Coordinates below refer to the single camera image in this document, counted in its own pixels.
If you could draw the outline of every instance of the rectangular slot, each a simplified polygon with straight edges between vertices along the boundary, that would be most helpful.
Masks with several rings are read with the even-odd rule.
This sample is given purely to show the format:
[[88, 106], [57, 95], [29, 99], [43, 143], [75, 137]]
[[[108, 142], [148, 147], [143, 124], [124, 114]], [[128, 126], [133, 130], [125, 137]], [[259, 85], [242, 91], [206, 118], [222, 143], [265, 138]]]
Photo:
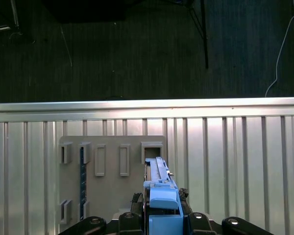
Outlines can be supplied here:
[[83, 148], [83, 164], [87, 164], [90, 161], [91, 157], [91, 143], [83, 142], [79, 145], [80, 148]]
[[72, 157], [72, 142], [61, 143], [59, 145], [59, 154], [60, 154], [60, 163], [61, 164], [68, 164], [71, 162]]
[[95, 176], [104, 176], [105, 172], [105, 144], [98, 144], [95, 152]]
[[69, 224], [72, 218], [72, 200], [64, 200], [60, 204], [61, 218], [60, 224]]
[[129, 176], [129, 144], [120, 146], [120, 176]]
[[64, 147], [61, 147], [61, 163], [64, 163]]
[[142, 164], [145, 164], [146, 158], [162, 157], [166, 161], [163, 151], [162, 142], [142, 142]]
[[145, 159], [146, 158], [156, 158], [161, 155], [160, 148], [145, 148]]

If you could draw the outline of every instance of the metal strip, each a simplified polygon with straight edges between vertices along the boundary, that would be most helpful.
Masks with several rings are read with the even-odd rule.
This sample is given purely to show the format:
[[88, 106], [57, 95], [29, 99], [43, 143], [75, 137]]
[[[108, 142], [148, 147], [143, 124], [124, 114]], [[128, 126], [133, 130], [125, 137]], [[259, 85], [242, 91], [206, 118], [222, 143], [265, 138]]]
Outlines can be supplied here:
[[29, 123], [27, 130], [28, 232], [29, 234], [44, 234], [44, 123]]
[[162, 136], [163, 135], [163, 120], [158, 119], [147, 119], [147, 132], [149, 136]]
[[261, 117], [248, 117], [247, 125], [247, 168], [249, 192], [249, 220], [265, 227], [263, 143]]
[[282, 130], [280, 117], [267, 117], [267, 166], [269, 230], [273, 234], [285, 231], [282, 167]]
[[170, 172], [173, 175], [176, 175], [176, 151], [175, 151], [175, 125], [174, 125], [174, 119], [170, 118], [167, 120], [167, 138], [168, 138], [168, 167], [170, 169]]
[[188, 189], [193, 211], [205, 211], [204, 144], [201, 118], [187, 119], [188, 139]]
[[10, 123], [8, 138], [8, 229], [9, 234], [24, 233], [24, 124]]
[[230, 109], [239, 107], [270, 108], [286, 105], [294, 106], [292, 98], [245, 98], [245, 99], [176, 99], [176, 100], [127, 100], [127, 101], [96, 101], [96, 102], [50, 102], [50, 103], [6, 103], [0, 104], [0, 113], [5, 112], [61, 112], [61, 111], [93, 111], [93, 110], [122, 110], [144, 108], [185, 108], [228, 106]]
[[222, 118], [207, 119], [208, 136], [208, 168], [209, 168], [209, 213], [214, 215], [214, 220], [221, 223], [225, 217], [224, 196], [224, 158], [223, 158], [223, 124]]

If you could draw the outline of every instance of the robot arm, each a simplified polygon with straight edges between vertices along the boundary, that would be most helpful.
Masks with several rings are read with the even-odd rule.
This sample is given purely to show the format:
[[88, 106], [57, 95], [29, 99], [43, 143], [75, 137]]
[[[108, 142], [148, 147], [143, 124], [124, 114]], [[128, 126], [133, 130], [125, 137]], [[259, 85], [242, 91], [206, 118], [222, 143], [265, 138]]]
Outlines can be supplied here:
[[238, 217], [217, 224], [205, 214], [193, 212], [188, 192], [178, 189], [162, 158], [146, 159], [143, 193], [136, 193], [129, 212], [106, 223], [88, 217], [60, 235], [271, 235]]

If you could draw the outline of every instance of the black stand leg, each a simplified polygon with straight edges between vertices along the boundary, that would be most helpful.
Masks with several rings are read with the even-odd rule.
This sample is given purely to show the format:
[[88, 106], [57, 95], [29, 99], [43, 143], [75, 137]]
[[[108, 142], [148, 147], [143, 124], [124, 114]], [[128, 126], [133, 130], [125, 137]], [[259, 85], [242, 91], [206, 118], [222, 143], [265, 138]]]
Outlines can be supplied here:
[[202, 20], [201, 23], [202, 23], [203, 41], [204, 41], [204, 50], [205, 50], [205, 62], [206, 62], [206, 69], [207, 69], [209, 68], [209, 62], [208, 62], [205, 0], [200, 0], [200, 8], [201, 8], [201, 20]]

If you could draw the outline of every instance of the corrugated metal wall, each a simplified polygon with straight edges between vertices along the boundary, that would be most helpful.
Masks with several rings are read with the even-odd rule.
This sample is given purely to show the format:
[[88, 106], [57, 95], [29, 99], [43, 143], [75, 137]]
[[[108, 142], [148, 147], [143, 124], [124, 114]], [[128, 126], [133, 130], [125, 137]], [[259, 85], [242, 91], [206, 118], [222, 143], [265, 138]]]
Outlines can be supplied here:
[[294, 235], [294, 116], [0, 123], [0, 235], [57, 234], [63, 135], [164, 135], [194, 211]]

